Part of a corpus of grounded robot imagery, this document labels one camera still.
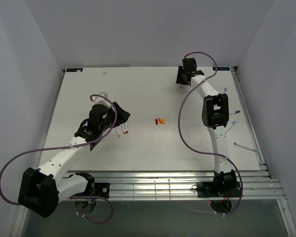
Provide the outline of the orange capped white marker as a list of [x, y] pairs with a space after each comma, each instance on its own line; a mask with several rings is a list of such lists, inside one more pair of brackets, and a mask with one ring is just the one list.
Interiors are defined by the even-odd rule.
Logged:
[[126, 129], [125, 129], [124, 124], [122, 124], [121, 127], [122, 127], [122, 132], [123, 132], [123, 134], [126, 134]]

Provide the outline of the red white marker body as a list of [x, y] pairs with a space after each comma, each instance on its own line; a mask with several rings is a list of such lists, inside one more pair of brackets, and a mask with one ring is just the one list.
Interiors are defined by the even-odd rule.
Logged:
[[126, 123], [124, 123], [124, 128], [125, 128], [125, 133], [127, 134], [129, 131], [128, 131]]

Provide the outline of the thin purple pen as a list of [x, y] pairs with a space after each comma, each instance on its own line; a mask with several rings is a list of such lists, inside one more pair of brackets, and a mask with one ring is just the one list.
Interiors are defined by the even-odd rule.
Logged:
[[232, 113], [229, 113], [229, 115], [235, 115], [235, 114], [238, 114], [238, 113], [240, 113], [241, 111], [240, 110], [237, 110], [237, 111], [234, 111], [234, 112], [232, 112]]

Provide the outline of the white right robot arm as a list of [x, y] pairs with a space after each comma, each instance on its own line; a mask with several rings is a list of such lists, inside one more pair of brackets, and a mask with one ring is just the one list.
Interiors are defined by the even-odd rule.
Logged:
[[225, 196], [237, 186], [235, 168], [228, 160], [229, 151], [226, 139], [226, 127], [229, 121], [228, 95], [226, 93], [219, 93], [209, 84], [209, 82], [207, 82], [205, 74], [197, 69], [196, 60], [194, 58], [185, 56], [182, 62], [183, 65], [178, 69], [176, 83], [193, 86], [193, 89], [187, 94], [187, 96], [192, 92], [197, 91], [198, 95], [203, 99], [202, 122], [208, 129], [213, 151], [211, 153], [198, 151], [188, 145], [184, 140], [181, 131], [181, 114], [184, 103], [187, 100], [186, 97], [179, 109], [179, 135], [183, 143], [190, 150], [199, 154], [214, 156], [213, 181], [205, 185], [205, 187], [202, 188], [202, 191], [213, 192], [219, 196]]

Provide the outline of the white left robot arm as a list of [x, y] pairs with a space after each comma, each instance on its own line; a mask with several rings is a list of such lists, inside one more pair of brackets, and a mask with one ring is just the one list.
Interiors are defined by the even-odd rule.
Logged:
[[95, 179], [86, 172], [64, 175], [101, 141], [104, 132], [128, 121], [130, 113], [116, 102], [112, 106], [95, 104], [69, 142], [56, 156], [37, 169], [28, 168], [21, 181], [18, 203], [41, 217], [50, 216], [58, 203], [72, 196], [90, 197]]

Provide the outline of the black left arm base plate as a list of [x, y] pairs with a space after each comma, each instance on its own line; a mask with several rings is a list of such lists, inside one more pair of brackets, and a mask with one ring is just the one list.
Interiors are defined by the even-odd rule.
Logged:
[[103, 198], [110, 197], [110, 183], [94, 183], [90, 188], [90, 196], [98, 196]]

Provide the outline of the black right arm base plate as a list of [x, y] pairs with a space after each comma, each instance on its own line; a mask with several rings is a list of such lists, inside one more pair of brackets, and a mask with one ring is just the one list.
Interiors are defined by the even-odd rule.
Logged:
[[239, 182], [236, 182], [234, 188], [225, 189], [215, 187], [213, 182], [197, 182], [191, 189], [197, 192], [199, 198], [239, 198], [242, 191]]

